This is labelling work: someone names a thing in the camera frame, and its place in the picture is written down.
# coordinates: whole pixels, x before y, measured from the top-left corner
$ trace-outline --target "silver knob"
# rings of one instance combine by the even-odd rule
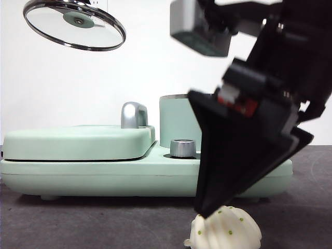
[[[172,157],[196,157],[196,144],[190,139],[174,139],[171,141]]]

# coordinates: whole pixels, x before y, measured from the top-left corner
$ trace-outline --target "mint green appliance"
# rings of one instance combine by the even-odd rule
[[[147,110],[128,102],[120,126],[76,126],[9,132],[1,174],[13,191],[59,196],[193,197],[199,171],[200,129],[185,95],[160,99],[160,142]],[[196,140],[194,157],[173,157],[173,140]],[[292,179],[285,161],[244,198],[282,193]]]

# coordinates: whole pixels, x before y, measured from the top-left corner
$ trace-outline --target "gray table surface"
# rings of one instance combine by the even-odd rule
[[[287,192],[234,200],[259,224],[263,249],[332,248],[332,146],[295,155]],[[45,202],[1,184],[2,249],[183,249],[193,198],[75,198]]]

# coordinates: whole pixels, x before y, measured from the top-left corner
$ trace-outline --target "silver handle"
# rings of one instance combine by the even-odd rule
[[[137,102],[126,102],[121,112],[122,129],[138,129],[147,126],[147,109]]]

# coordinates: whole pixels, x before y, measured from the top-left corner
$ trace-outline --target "lid metal rim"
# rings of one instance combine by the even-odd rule
[[[85,46],[85,45],[69,43],[69,42],[61,40],[59,38],[48,35],[45,32],[36,28],[27,18],[27,14],[30,11],[37,9],[37,8],[44,8],[44,7],[58,7],[58,8],[63,8],[63,9],[72,9],[72,10],[80,12],[80,13],[84,13],[84,14],[88,14],[88,15],[100,18],[103,21],[110,24],[111,26],[113,26],[120,33],[120,35],[122,36],[122,42],[117,45],[110,46],[110,47],[89,47],[89,46]],[[101,9],[93,7],[92,5],[85,4],[85,3],[82,3],[82,2],[76,1],[76,0],[31,0],[25,4],[24,10],[23,10],[23,16],[24,16],[27,24],[29,25],[29,27],[32,28],[36,33],[38,33],[39,35],[43,36],[44,38],[46,38],[48,40],[51,40],[55,43],[61,44],[66,47],[71,47],[71,48],[76,48],[76,49],[81,49],[81,50],[88,50],[88,51],[111,51],[111,50],[119,48],[126,40],[126,31],[125,31],[124,27],[122,26],[122,24],[115,17],[111,16],[110,14],[108,14],[107,12],[105,12]]]

